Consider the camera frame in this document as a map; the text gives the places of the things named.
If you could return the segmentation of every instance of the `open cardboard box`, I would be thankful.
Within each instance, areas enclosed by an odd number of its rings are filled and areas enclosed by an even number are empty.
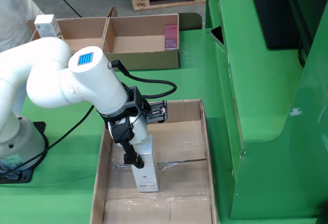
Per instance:
[[[165,50],[165,26],[177,25],[177,47]],[[179,64],[179,14],[110,17],[102,45],[107,59],[128,70],[176,69]]]
[[[201,99],[168,101],[168,112],[165,123],[148,125],[161,169],[159,192],[137,191],[132,170],[118,166],[124,151],[104,128],[90,224],[218,223]]]
[[[87,46],[101,48],[108,18],[112,15],[116,16],[116,13],[116,9],[113,7],[106,17],[57,19],[65,42],[70,46],[72,54]],[[30,41],[39,39],[40,35],[35,28],[34,21],[29,20],[28,25],[34,32]]]

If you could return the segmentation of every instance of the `blue led panel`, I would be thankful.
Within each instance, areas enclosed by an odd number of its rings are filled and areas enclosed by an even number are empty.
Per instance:
[[[88,63],[92,62],[92,57],[93,57],[93,52],[81,55],[78,58],[78,64],[77,65],[88,64]]]

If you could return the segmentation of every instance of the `person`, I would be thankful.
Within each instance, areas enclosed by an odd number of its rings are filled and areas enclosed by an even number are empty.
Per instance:
[[[28,20],[43,14],[32,0],[0,0],[0,52],[27,43],[32,32]]]

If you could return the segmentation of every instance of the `white box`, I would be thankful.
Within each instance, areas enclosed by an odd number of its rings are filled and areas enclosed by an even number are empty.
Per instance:
[[[41,38],[58,37],[64,39],[54,15],[38,15],[34,24]]]
[[[132,165],[134,179],[139,192],[158,192],[158,167],[153,154],[153,136],[148,135],[140,145],[133,145],[135,152],[145,163],[142,169]]]

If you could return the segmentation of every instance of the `label sticker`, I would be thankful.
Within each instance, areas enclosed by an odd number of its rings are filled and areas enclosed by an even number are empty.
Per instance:
[[[23,160],[18,154],[0,157],[0,165],[6,169],[13,169],[23,164]]]

